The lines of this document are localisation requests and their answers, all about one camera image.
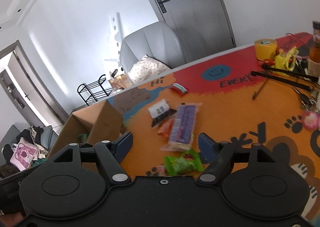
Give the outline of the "black white sesame cake packet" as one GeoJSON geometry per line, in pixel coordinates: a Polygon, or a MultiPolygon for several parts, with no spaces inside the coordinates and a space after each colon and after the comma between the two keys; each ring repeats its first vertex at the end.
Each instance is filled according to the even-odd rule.
{"type": "Polygon", "coordinates": [[[151,127],[155,128],[165,120],[174,116],[177,113],[177,110],[171,108],[167,100],[162,99],[148,107],[148,112],[152,118],[151,127]]]}

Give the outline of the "green candy packet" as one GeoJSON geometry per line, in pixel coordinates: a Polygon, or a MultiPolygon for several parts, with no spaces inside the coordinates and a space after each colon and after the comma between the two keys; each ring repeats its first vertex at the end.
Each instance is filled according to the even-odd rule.
{"type": "Polygon", "coordinates": [[[192,149],[185,151],[179,157],[164,157],[164,166],[169,176],[203,171],[200,156],[192,149]]]}

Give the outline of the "brown cardboard box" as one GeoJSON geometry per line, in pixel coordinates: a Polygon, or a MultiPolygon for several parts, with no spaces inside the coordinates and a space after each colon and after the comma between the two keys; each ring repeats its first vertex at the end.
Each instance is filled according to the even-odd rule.
{"type": "Polygon", "coordinates": [[[103,140],[114,141],[125,132],[122,115],[107,101],[77,110],[62,128],[48,158],[71,143],[80,144],[79,135],[87,135],[87,143],[95,145],[103,140]]]}

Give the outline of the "purple wafer packet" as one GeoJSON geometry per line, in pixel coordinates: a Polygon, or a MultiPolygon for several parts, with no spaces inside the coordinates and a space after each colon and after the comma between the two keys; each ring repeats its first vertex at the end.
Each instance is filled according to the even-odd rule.
{"type": "Polygon", "coordinates": [[[167,152],[185,152],[192,148],[197,114],[202,103],[182,103],[177,113],[168,142],[160,148],[167,152]]]}

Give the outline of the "green snack packet left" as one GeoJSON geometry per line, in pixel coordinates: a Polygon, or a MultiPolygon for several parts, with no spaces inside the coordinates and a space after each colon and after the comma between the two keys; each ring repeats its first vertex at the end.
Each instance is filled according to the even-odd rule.
{"type": "Polygon", "coordinates": [[[87,139],[88,139],[88,134],[78,135],[78,141],[80,142],[80,144],[85,144],[87,142],[87,139]]]}

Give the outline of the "orange small snack packet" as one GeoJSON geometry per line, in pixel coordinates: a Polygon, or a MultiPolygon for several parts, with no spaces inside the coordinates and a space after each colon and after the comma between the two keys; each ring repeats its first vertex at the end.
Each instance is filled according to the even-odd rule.
{"type": "Polygon", "coordinates": [[[160,137],[163,137],[163,138],[166,138],[166,139],[169,138],[173,123],[174,123],[174,119],[173,118],[167,119],[165,122],[163,122],[161,124],[161,126],[158,129],[157,134],[160,137]]]}

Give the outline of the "red white small snack packet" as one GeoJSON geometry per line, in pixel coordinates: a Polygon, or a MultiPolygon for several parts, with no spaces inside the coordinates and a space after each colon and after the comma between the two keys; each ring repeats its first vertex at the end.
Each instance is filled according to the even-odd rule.
{"type": "Polygon", "coordinates": [[[180,96],[185,96],[188,93],[188,89],[184,86],[180,85],[179,83],[173,83],[169,89],[180,96]]]}

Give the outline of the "colourful cartoon table mat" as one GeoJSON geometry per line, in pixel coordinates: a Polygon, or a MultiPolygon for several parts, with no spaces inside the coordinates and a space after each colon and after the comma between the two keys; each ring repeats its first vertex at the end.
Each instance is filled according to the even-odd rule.
{"type": "Polygon", "coordinates": [[[131,177],[152,176],[168,152],[160,148],[166,140],[151,127],[148,107],[165,99],[171,107],[181,103],[202,103],[194,134],[206,133],[215,141],[238,147],[261,143],[276,152],[310,186],[306,219],[319,226],[319,130],[308,131],[302,124],[297,93],[289,85],[268,81],[258,97],[253,93],[265,81],[253,77],[259,70],[253,46],[207,57],[121,92],[109,99],[133,134],[133,148],[122,162],[131,177]],[[179,83],[185,96],[169,87],[179,83]]]}

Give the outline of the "white dotted pillow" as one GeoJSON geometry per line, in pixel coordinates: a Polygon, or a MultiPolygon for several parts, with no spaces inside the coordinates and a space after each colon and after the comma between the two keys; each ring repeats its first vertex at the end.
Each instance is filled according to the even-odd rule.
{"type": "Polygon", "coordinates": [[[171,70],[171,68],[169,68],[166,64],[145,55],[140,61],[133,65],[127,75],[133,84],[137,84],[147,80],[150,77],[163,74],[169,70],[171,70]]]}

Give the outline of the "pile of clothes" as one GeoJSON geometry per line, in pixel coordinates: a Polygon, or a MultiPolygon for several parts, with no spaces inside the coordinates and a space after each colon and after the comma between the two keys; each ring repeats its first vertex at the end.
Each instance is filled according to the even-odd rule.
{"type": "Polygon", "coordinates": [[[51,126],[30,127],[19,131],[12,125],[1,140],[1,165],[14,172],[24,171],[45,162],[57,140],[51,126]]]}

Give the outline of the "white perforated board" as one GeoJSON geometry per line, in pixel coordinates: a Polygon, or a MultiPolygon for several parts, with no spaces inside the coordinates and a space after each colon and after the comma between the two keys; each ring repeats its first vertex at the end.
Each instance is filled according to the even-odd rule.
{"type": "Polygon", "coordinates": [[[120,50],[123,41],[123,29],[121,26],[120,13],[116,12],[109,15],[110,21],[110,34],[112,42],[112,50],[114,57],[111,59],[117,64],[118,69],[121,68],[120,64],[120,50]]]}

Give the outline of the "yellow tape roll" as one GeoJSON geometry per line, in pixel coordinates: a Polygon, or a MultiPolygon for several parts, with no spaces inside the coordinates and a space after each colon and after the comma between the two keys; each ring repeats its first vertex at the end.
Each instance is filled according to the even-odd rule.
{"type": "Polygon", "coordinates": [[[278,43],[273,39],[260,39],[254,42],[255,56],[257,60],[274,59],[278,43]]]}

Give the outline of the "white paper towel roll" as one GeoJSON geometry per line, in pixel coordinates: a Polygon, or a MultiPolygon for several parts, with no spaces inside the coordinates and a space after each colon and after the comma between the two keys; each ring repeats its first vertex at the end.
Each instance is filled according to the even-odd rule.
{"type": "Polygon", "coordinates": [[[317,112],[320,112],[320,92],[317,95],[316,110],[317,110],[317,112]]]}

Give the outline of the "brown glass sauce bottle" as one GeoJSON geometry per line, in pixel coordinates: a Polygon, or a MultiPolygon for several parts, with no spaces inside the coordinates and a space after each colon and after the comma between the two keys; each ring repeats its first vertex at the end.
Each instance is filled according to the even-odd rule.
{"type": "Polygon", "coordinates": [[[319,77],[320,72],[320,22],[313,21],[313,44],[309,49],[308,74],[319,77]]]}

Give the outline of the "grey door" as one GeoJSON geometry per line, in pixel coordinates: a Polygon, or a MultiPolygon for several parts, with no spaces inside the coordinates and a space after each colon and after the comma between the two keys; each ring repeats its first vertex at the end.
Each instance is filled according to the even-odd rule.
{"type": "Polygon", "coordinates": [[[149,0],[157,18],[171,27],[180,40],[187,62],[196,61],[236,46],[223,0],[170,0],[162,13],[149,0]]]}

